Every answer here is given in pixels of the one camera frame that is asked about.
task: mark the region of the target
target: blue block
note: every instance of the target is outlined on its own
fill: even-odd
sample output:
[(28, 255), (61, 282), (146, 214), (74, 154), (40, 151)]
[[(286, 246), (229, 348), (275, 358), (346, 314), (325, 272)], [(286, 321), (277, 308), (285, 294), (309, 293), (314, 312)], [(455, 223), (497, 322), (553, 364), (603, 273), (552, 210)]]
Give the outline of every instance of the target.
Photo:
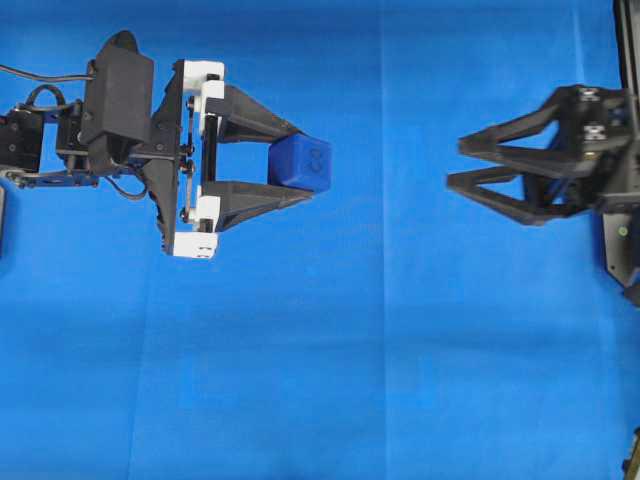
[(269, 148), (270, 185), (315, 193), (331, 188), (331, 144), (296, 134)]

